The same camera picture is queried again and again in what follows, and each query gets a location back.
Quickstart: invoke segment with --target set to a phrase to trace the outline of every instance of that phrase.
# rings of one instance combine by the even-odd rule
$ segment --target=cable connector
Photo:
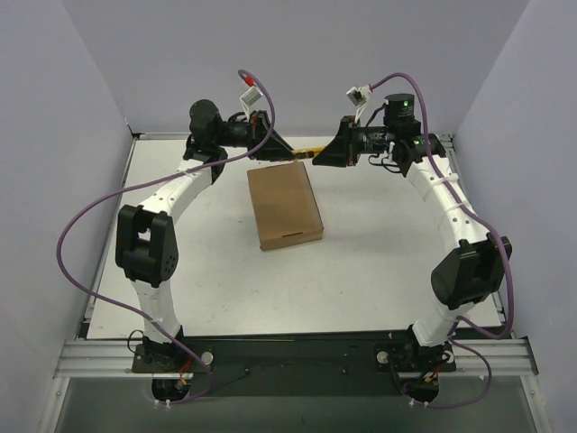
[[[247,119],[250,118],[252,106],[262,97],[261,90],[254,86],[254,82],[252,82],[252,85],[249,84],[249,86],[248,90],[241,95],[241,106],[243,106],[244,115],[246,115]]]
[[[357,107],[357,113],[354,117],[354,122],[358,122],[361,118],[362,112],[366,108],[367,104],[369,103],[369,99],[371,98],[371,86],[368,84],[366,86],[362,86],[360,88],[353,86],[351,87],[345,95],[351,99],[351,102],[354,106]]]

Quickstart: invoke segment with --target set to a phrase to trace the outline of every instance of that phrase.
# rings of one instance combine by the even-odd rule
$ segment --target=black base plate
[[[377,396],[398,394],[388,366],[379,364],[376,354],[384,350],[394,362],[404,336],[405,331],[184,337],[183,343],[197,355],[214,355],[211,396]],[[134,373],[176,373],[180,366],[145,356],[142,345],[136,348]],[[443,371],[454,370],[454,364],[443,365]],[[193,363],[191,371],[202,373],[191,381],[190,393],[195,393],[207,386],[207,377],[199,364]]]

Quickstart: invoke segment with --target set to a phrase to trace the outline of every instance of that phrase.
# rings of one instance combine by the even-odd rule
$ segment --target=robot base
[[[453,359],[449,345],[417,353],[408,336],[412,333],[386,331],[183,337],[181,341],[211,359],[214,388],[210,395],[214,397],[380,396],[400,394],[399,373],[418,376],[435,368],[441,359]],[[147,355],[143,345],[138,345],[133,372],[178,373],[186,361],[186,356]],[[440,365],[442,372],[456,369],[454,362]],[[174,401],[207,387],[201,365],[193,363],[188,371],[194,377],[186,389],[179,379],[153,379],[155,397]]]

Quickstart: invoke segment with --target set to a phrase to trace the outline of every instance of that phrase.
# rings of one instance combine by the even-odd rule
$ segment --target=brown cardboard box
[[[262,251],[323,238],[323,222],[305,164],[295,161],[247,174]]]

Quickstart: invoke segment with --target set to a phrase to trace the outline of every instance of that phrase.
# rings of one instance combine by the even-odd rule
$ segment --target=wire
[[[407,388],[409,387],[409,382],[405,382],[405,384],[402,386],[402,393],[404,395],[406,395],[407,397],[409,397],[411,399],[411,401],[413,401],[417,406],[427,407],[428,409],[458,409],[458,408],[462,408],[464,406],[470,406],[470,405],[472,405],[478,401],[483,400],[487,396],[487,394],[489,393],[490,387],[493,383],[493,371],[490,368],[490,364],[489,364],[489,361],[487,361],[487,358],[485,358],[483,355],[481,355],[479,352],[477,352],[472,347],[468,347],[467,345],[462,345],[461,343],[457,343],[452,338],[449,338],[449,342],[452,345],[456,345],[457,347],[460,347],[463,350],[467,350],[467,351],[477,355],[483,361],[483,363],[487,366],[487,383],[485,384],[485,388],[483,388],[483,391],[481,391],[481,393],[477,397],[474,397],[474,398],[472,398],[470,400],[466,400],[466,401],[460,401],[458,403],[423,403],[422,401],[418,401],[418,400],[413,399],[410,395],[407,394]]]
[[[128,350],[130,350],[130,351],[131,351],[133,354],[135,354],[135,355],[136,355],[136,352],[133,351],[133,350],[130,348],[130,340],[133,338],[133,335],[134,335],[134,333],[136,333],[136,332],[140,332],[140,333],[142,334],[142,336],[144,336],[144,333],[143,333],[140,329],[135,329],[133,332],[131,332],[131,333],[128,335],[128,338],[126,339],[126,347],[128,347]]]
[[[267,91],[266,87],[264,87],[262,85],[262,83],[253,76],[253,74],[251,74],[250,72],[248,72],[247,70],[244,69],[239,69],[238,71],[238,75],[245,81],[251,81],[253,83],[255,83],[258,88],[261,90],[262,94],[265,96],[265,98],[267,99],[267,102],[269,103],[269,107],[270,107],[270,128],[267,131],[267,133],[264,135],[264,137],[262,138],[261,142],[258,143],[256,146],[254,146],[252,149],[250,149],[248,152],[242,153],[240,155],[234,156],[232,158],[228,158],[226,160],[222,160],[222,161],[214,161],[214,162],[209,162],[206,163],[204,165],[200,165],[197,167],[194,167],[192,169],[186,170],[186,171],[181,171],[181,172],[177,172],[174,174],[171,174],[169,176],[165,176],[164,178],[160,178],[160,179],[156,179],[156,180],[151,180],[149,182],[145,182],[139,185],[133,185],[131,187],[126,187],[126,188],[122,188],[117,190],[116,192],[111,192],[110,194],[106,194],[101,198],[96,199],[95,201],[93,201],[92,203],[86,205],[82,210],[80,210],[76,215],[74,215],[72,217],[72,219],[66,224],[66,226],[64,227],[64,229],[62,230],[62,233],[60,234],[60,237],[58,239],[58,242],[56,244],[56,261],[58,263],[58,266],[60,268],[60,271],[62,272],[62,274],[66,277],[66,279],[68,281],[70,281],[77,289],[84,291],[87,295],[89,296],[93,296],[96,299],[100,299],[104,302],[108,302],[110,304],[116,305],[117,307],[123,308],[123,309],[128,309],[129,311],[138,314],[139,316],[141,316],[142,318],[144,318],[145,320],[148,320],[161,334],[163,334],[170,342],[172,342],[174,345],[176,345],[178,348],[180,348],[182,351],[184,351],[187,355],[192,356],[192,358],[194,359],[194,361],[196,361],[197,363],[199,363],[202,368],[206,371],[206,374],[208,375],[209,378],[209,384],[206,387],[205,390],[195,394],[195,395],[191,395],[188,396],[185,399],[182,399],[180,401],[174,401],[173,404],[182,404],[182,403],[187,403],[190,401],[194,401],[200,397],[203,397],[205,395],[207,395],[211,389],[214,386],[214,377],[213,374],[210,370],[210,367],[208,367],[208,365],[206,365],[202,359],[200,359],[200,356],[198,356],[197,354],[195,354],[192,350],[190,350],[188,347],[186,347],[183,343],[181,343],[180,341],[178,341],[174,336],[172,336],[171,334],[169,334],[161,325],[159,325],[153,317],[151,317],[148,313],[145,313],[144,311],[133,307],[132,305],[128,305],[125,304],[119,300],[116,299],[112,299],[112,298],[108,298],[107,296],[101,294],[101,293],[97,293],[91,289],[89,289],[88,287],[86,287],[85,285],[83,285],[80,281],[76,280],[69,272],[68,268],[66,267],[66,265],[64,264],[64,261],[62,259],[62,246],[64,245],[64,240],[66,239],[67,234],[69,233],[70,229],[77,223],[77,221],[84,216],[90,209],[92,209],[93,207],[96,207],[97,205],[99,205],[100,203],[119,196],[121,194],[124,194],[125,192],[130,192],[130,191],[135,191],[137,189],[144,189],[144,188],[148,188],[151,187],[153,185],[157,185],[159,183],[162,182],[166,182],[168,180],[173,180],[176,178],[179,178],[181,176],[186,176],[189,173],[192,173],[194,171],[198,171],[198,170],[202,170],[202,169],[206,169],[209,167],[215,167],[218,165],[223,165],[226,164],[228,162],[233,162],[233,161],[238,161],[242,158],[248,157],[253,155],[255,152],[257,152],[270,138],[270,136],[272,135],[273,132],[273,128],[275,125],[275,119],[276,119],[276,115],[275,115],[275,109],[274,109],[274,105],[272,104],[272,99],[270,98],[269,92]]]
[[[379,163],[375,164],[374,162],[371,162],[371,158],[379,158],[380,155],[370,155],[368,158],[369,164],[372,165],[373,167],[382,167],[383,169],[385,169],[386,171],[388,171],[389,173],[393,173],[393,174],[401,174],[401,170],[400,167],[397,164],[386,164],[385,160],[387,160],[387,158],[382,158],[380,160]]]
[[[382,110],[384,110],[387,107],[387,102],[383,102],[382,106],[380,106],[379,108],[377,108],[375,111],[372,112],[371,117],[369,117],[369,120],[367,121],[367,123],[365,124],[365,128],[367,126],[369,126],[373,120],[375,120],[375,117],[377,117],[377,114],[380,113]]]
[[[390,79],[396,78],[396,77],[404,78],[406,81],[408,81],[409,84],[412,86],[412,88],[415,90],[415,93],[417,94],[418,103],[421,106],[421,117],[422,117],[422,122],[423,122],[423,135],[425,136],[426,156],[427,156],[429,162],[431,163],[431,166],[433,167],[433,170],[435,171],[436,175],[439,177],[440,180],[444,180],[444,175],[441,172],[441,170],[439,169],[439,167],[436,165],[435,159],[433,158],[433,154],[431,152],[431,143],[429,141],[429,124],[428,124],[428,118],[426,115],[425,99],[423,98],[423,93],[421,92],[421,89],[419,88],[417,82],[408,74],[405,74],[403,72],[395,72],[395,73],[390,74],[387,77],[383,78],[381,81],[378,81],[376,84],[370,85],[370,89],[372,91],[372,90],[380,87],[381,85],[383,85],[384,83],[386,83]],[[449,190],[449,192],[451,193],[451,195],[453,196],[453,198],[457,202],[457,204],[462,205],[463,201],[461,200],[461,197],[459,197],[459,194],[457,194],[457,191],[455,191],[455,189],[453,188],[453,185],[451,185],[451,183],[449,183],[447,181],[444,182],[444,185]],[[497,249],[499,250],[501,262],[503,263],[503,270],[505,272],[505,281],[507,283],[508,317],[507,317],[507,323],[505,325],[505,328],[503,329],[503,332],[501,332],[498,335],[495,335],[495,334],[487,331],[486,329],[483,329],[482,327],[476,325],[475,323],[473,323],[472,321],[470,321],[468,318],[466,318],[464,316],[458,316],[457,322],[462,320],[463,322],[465,322],[467,325],[469,325],[470,327],[472,327],[476,331],[480,332],[481,334],[483,334],[487,338],[491,338],[493,340],[502,340],[505,338],[509,338],[511,331],[513,329],[513,322],[515,320],[515,297],[514,297],[514,293],[513,293],[513,275],[511,273],[511,268],[510,268],[510,265],[508,262],[507,251],[505,250],[505,245],[503,244],[503,241],[501,240],[501,236],[495,227],[493,227],[491,224],[489,224],[487,221],[485,221],[481,217],[472,213],[471,210],[469,210],[469,208],[467,208],[466,206],[461,206],[461,210],[470,219],[472,219],[473,221],[476,221],[477,223],[484,226],[487,230],[489,230],[491,236],[493,237],[493,240],[495,241],[495,244],[497,245]]]

